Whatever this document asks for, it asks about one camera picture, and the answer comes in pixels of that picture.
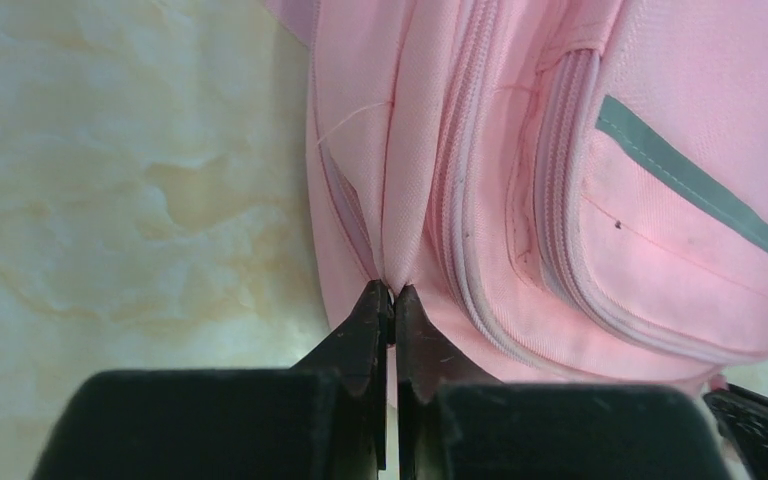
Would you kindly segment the pink student backpack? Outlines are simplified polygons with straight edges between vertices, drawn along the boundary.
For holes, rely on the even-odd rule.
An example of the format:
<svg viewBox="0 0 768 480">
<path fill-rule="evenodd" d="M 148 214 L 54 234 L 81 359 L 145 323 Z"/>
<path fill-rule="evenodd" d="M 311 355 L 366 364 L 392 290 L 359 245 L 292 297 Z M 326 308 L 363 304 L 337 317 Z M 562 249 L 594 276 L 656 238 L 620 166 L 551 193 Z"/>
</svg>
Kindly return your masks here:
<svg viewBox="0 0 768 480">
<path fill-rule="evenodd" d="M 272 1 L 322 296 L 413 286 L 507 381 L 768 358 L 768 1 Z"/>
</svg>

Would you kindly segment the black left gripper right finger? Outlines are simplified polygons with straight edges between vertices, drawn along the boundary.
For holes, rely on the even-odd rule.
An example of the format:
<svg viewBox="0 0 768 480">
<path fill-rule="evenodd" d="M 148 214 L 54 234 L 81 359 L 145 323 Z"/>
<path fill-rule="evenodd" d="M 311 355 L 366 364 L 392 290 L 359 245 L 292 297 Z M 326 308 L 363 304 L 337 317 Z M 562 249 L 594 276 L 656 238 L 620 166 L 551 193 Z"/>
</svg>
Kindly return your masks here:
<svg viewBox="0 0 768 480">
<path fill-rule="evenodd" d="M 395 302 L 404 479 L 725 479 L 709 426 L 658 385 L 504 384 Z"/>
</svg>

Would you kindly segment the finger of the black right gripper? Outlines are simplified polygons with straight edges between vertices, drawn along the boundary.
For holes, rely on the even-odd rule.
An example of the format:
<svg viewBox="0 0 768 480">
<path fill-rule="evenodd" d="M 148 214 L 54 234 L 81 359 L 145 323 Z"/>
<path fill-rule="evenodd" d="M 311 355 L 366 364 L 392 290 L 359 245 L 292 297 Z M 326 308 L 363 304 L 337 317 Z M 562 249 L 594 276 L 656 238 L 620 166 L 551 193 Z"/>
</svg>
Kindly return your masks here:
<svg viewBox="0 0 768 480">
<path fill-rule="evenodd" d="M 768 397 L 729 385 L 706 393 L 703 400 L 749 476 L 768 480 Z"/>
</svg>

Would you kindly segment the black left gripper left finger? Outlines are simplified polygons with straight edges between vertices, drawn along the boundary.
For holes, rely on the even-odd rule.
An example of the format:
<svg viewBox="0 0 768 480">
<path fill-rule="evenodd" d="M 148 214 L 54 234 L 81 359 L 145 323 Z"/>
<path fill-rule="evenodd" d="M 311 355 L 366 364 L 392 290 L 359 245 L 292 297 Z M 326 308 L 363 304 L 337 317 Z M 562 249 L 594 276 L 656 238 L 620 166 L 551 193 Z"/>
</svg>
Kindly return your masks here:
<svg viewBox="0 0 768 480">
<path fill-rule="evenodd" d="M 368 283 L 286 369 L 108 370 L 56 422 L 36 479 L 375 479 L 392 303 Z"/>
</svg>

